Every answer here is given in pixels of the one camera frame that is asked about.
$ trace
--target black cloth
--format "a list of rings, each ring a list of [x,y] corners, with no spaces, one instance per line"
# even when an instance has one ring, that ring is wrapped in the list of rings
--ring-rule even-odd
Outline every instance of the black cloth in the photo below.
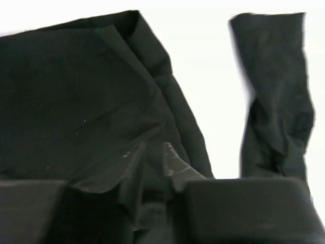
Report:
[[[238,53],[255,92],[241,150],[242,177],[306,181],[314,124],[303,47],[304,13],[235,16]]]
[[[148,141],[147,175],[170,142],[213,177],[169,56],[138,11],[1,37],[0,94],[3,175],[73,185]]]

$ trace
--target black plastic block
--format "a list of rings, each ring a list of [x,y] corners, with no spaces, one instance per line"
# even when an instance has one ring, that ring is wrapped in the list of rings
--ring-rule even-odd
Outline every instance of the black plastic block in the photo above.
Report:
[[[324,244],[301,184],[289,178],[189,181],[172,203],[177,244]]]
[[[64,181],[0,180],[0,243],[39,243],[65,186]]]

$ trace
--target crumpled black fabric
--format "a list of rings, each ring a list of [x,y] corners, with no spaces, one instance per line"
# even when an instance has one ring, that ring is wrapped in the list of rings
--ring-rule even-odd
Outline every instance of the crumpled black fabric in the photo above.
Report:
[[[241,150],[242,177],[306,181],[304,154],[314,124],[303,53],[304,13],[235,16],[231,27],[256,98]]]
[[[74,185],[140,141],[152,190],[163,142],[213,177],[170,58],[138,11],[1,37],[0,115],[0,174],[10,178]]]

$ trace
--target white background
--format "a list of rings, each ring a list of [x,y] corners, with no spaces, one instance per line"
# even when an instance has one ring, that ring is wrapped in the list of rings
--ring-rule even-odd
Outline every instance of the white background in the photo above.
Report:
[[[151,2],[135,6],[124,1],[90,1],[82,5],[76,1],[8,1],[0,9],[0,36],[82,17],[140,9],[171,56],[174,74],[205,136],[215,177],[236,178],[251,92],[238,65],[228,20],[242,12],[307,12],[305,52],[316,122],[306,163],[314,203],[325,222],[325,11],[286,1],[272,1],[268,6],[260,2],[263,4],[229,1],[220,6],[207,1],[187,1],[186,5],[183,1],[164,1],[158,9]]]

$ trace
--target black fabric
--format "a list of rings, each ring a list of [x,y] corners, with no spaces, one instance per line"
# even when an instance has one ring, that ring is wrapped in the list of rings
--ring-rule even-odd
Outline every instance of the black fabric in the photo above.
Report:
[[[304,13],[231,20],[239,56],[256,92],[242,144],[242,177],[306,181],[304,153],[314,122],[303,47]]]
[[[0,71],[3,175],[76,184],[149,141],[154,188],[167,141],[213,177],[169,56],[138,11],[2,37]]]

